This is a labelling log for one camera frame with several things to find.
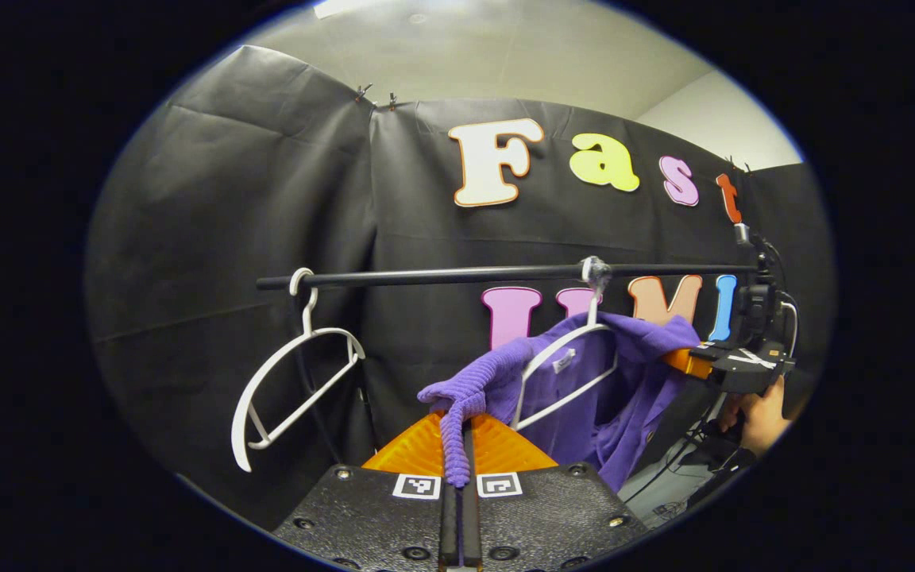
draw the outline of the plastic hanger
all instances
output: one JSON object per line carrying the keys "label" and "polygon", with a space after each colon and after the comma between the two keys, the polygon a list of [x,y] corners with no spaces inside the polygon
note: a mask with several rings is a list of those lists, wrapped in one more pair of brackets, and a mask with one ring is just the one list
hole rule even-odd
{"label": "plastic hanger", "polygon": [[546,347],[546,349],[542,350],[538,355],[531,359],[529,365],[524,367],[522,372],[522,387],[520,387],[520,394],[518,395],[518,406],[515,407],[515,416],[513,416],[513,419],[509,424],[509,427],[511,427],[512,430],[523,430],[523,428],[529,427],[532,423],[536,423],[536,421],[539,419],[543,419],[543,417],[546,415],[549,415],[552,412],[556,412],[557,409],[566,405],[570,401],[573,401],[573,399],[578,398],[578,396],[584,394],[585,391],[588,391],[589,388],[592,388],[592,386],[598,384],[599,381],[605,380],[606,377],[609,377],[610,373],[613,373],[614,370],[616,370],[618,362],[620,362],[620,358],[617,356],[617,354],[613,354],[613,365],[611,365],[609,369],[606,369],[605,372],[600,373],[596,379],[589,381],[589,383],[582,385],[580,388],[577,388],[577,390],[574,390],[569,395],[563,397],[556,403],[553,403],[540,412],[533,414],[531,417],[529,417],[529,419],[520,419],[520,413],[522,413],[522,405],[524,402],[524,387],[526,387],[527,379],[531,377],[532,373],[536,372],[536,369],[543,365],[547,359],[551,358],[553,354],[556,354],[560,348],[569,344],[571,340],[580,338],[581,336],[584,336],[584,334],[598,332],[599,330],[610,330],[610,328],[603,323],[596,323],[596,315],[598,315],[599,311],[599,298],[602,296],[602,292],[606,289],[606,284],[609,283],[610,279],[609,267],[604,264],[603,261],[600,261],[598,257],[585,258],[581,265],[581,279],[584,280],[584,282],[587,282],[589,286],[592,286],[593,289],[592,300],[591,303],[589,303],[588,308],[588,322],[585,323],[584,326],[581,326],[581,328],[572,330],[571,332],[564,334],[559,339],[551,343],[548,347]]}
{"label": "plastic hanger", "polygon": [[[291,293],[292,296],[297,296],[299,294],[299,281],[302,279],[302,276],[307,274],[312,276],[313,272],[308,268],[300,268],[291,276],[289,293]],[[312,407],[327,390],[330,390],[338,380],[342,379],[342,377],[345,376],[345,373],[348,373],[348,370],[352,369],[360,359],[366,359],[366,352],[362,349],[362,344],[360,344],[359,340],[356,340],[355,336],[348,330],[342,330],[341,328],[320,328],[319,330],[313,330],[312,311],[313,307],[316,307],[316,296],[316,288],[312,288],[309,294],[309,303],[306,303],[306,307],[302,310],[301,336],[284,344],[282,348],[270,356],[264,365],[257,370],[257,373],[253,374],[252,379],[249,380],[245,390],[242,392],[242,396],[239,397],[239,405],[236,406],[235,415],[232,417],[232,452],[235,454],[235,462],[238,463],[241,470],[252,472],[252,468],[249,466],[249,459],[246,457],[247,414],[250,419],[253,420],[253,424],[257,427],[259,434],[261,434],[261,440],[256,443],[249,443],[249,448],[266,449],[270,444],[275,442],[275,439],[279,438],[288,427],[291,427],[291,424],[298,420],[303,413],[307,412],[307,410]],[[257,388],[264,380],[264,377],[266,377],[266,374],[270,373],[270,369],[273,369],[273,366],[275,366],[280,359],[290,354],[292,350],[299,347],[304,342],[323,336],[324,334],[342,334],[342,336],[346,337],[346,341],[348,341],[348,365],[345,365],[341,370],[338,370],[327,383],[323,384],[319,390],[316,390],[309,399],[292,412],[287,419],[282,421],[275,430],[270,431],[268,434],[264,429],[264,424],[261,423],[261,419],[259,419],[259,416],[257,415],[257,410],[253,408],[253,394],[257,393]]]}

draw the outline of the foam letter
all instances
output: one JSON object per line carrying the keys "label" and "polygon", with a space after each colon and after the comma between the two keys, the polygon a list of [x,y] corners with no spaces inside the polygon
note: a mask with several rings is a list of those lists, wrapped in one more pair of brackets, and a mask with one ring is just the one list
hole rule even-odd
{"label": "foam letter", "polygon": [[489,349],[493,350],[529,332],[531,311],[542,303],[542,294],[531,288],[490,288],[482,293],[482,303],[491,312]]}
{"label": "foam letter", "polygon": [[715,182],[722,188],[722,200],[726,203],[729,220],[733,221],[733,224],[741,222],[743,218],[740,218],[740,211],[736,210],[736,187],[730,182],[729,175],[723,173],[715,178]]}
{"label": "foam letter", "polygon": [[683,276],[672,303],[666,307],[666,294],[662,290],[662,280],[657,276],[635,278],[627,286],[627,292],[635,298],[635,318],[665,326],[673,315],[681,315],[687,322],[694,321],[694,308],[697,306],[697,293],[701,290],[701,276],[689,274]]}
{"label": "foam letter", "polygon": [[503,148],[496,146],[499,135],[519,135],[531,142],[542,140],[542,127],[531,119],[475,123],[457,126],[448,133],[461,146],[461,170],[465,184],[454,193],[459,207],[500,205],[518,199],[518,186],[504,182],[504,165],[524,177],[529,155],[524,141],[512,137]]}
{"label": "foam letter", "polygon": [[690,180],[690,167],[687,167],[687,163],[674,157],[663,157],[658,160],[658,167],[666,177],[663,186],[673,203],[687,207],[697,205],[697,186]]}
{"label": "foam letter", "polygon": [[[588,306],[592,303],[591,288],[567,288],[556,293],[556,301],[567,310],[566,318],[571,315],[588,314]],[[599,294],[599,304],[602,303],[602,294]]]}
{"label": "foam letter", "polygon": [[[580,149],[570,156],[570,170],[590,184],[611,184],[621,191],[634,191],[642,183],[631,166],[631,153],[613,137],[579,133],[570,141]],[[599,151],[588,151],[599,145]]]}
{"label": "foam letter", "polygon": [[733,312],[733,290],[736,289],[736,276],[725,274],[715,281],[716,290],[719,290],[719,309],[715,314],[715,328],[708,334],[708,340],[729,339],[729,318]]}

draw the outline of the yellow letter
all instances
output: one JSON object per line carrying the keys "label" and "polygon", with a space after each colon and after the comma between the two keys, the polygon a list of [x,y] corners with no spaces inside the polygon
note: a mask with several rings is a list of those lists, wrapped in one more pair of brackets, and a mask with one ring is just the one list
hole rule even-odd
{"label": "yellow letter", "polygon": [[657,276],[635,278],[627,286],[627,292],[635,298],[635,318],[665,326],[675,315],[683,316],[687,323],[694,322],[694,308],[697,306],[697,293],[701,290],[701,276],[689,274],[683,276],[672,303],[666,307],[666,294],[662,290],[662,280]]}
{"label": "yellow letter", "polygon": [[[612,184],[627,192],[642,183],[631,166],[631,153],[613,137],[579,133],[570,142],[581,149],[570,156],[570,170],[578,179],[590,184]],[[599,151],[585,151],[595,145],[599,145]]]}
{"label": "yellow letter", "polygon": [[498,135],[520,135],[531,142],[542,140],[542,127],[531,119],[475,123],[450,130],[450,138],[461,146],[461,170],[465,184],[454,193],[459,207],[500,205],[518,199],[518,188],[504,182],[504,165],[524,177],[529,169],[527,146],[511,137],[504,148],[496,146]]}

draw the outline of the white ceiling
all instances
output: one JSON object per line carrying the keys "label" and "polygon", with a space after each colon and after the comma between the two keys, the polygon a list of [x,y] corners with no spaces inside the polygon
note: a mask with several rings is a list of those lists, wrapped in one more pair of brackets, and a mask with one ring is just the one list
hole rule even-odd
{"label": "white ceiling", "polygon": [[712,66],[635,16],[585,0],[367,0],[311,8],[243,43],[273,48],[370,101],[521,98],[637,119]]}

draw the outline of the purple shirt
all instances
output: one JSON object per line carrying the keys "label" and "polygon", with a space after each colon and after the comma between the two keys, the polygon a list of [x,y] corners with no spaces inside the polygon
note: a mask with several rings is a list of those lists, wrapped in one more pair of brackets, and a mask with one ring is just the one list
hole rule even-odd
{"label": "purple shirt", "polygon": [[[610,369],[614,354],[620,360],[616,369],[520,434],[556,463],[592,463],[599,468],[603,481],[618,491],[638,461],[645,438],[683,387],[684,373],[660,358],[673,350],[697,346],[701,340],[690,323],[678,315],[665,326],[602,311],[596,320],[610,330],[575,338],[527,379],[520,419],[600,376]],[[512,340],[469,363],[449,380],[437,381],[419,392],[419,401],[433,403],[432,410],[447,410],[440,420],[447,482],[464,486],[471,478],[461,442],[462,421],[489,413],[502,423],[510,423],[527,363],[587,321],[586,314],[573,315],[541,336]],[[554,367],[570,349],[574,356],[562,367]]]}

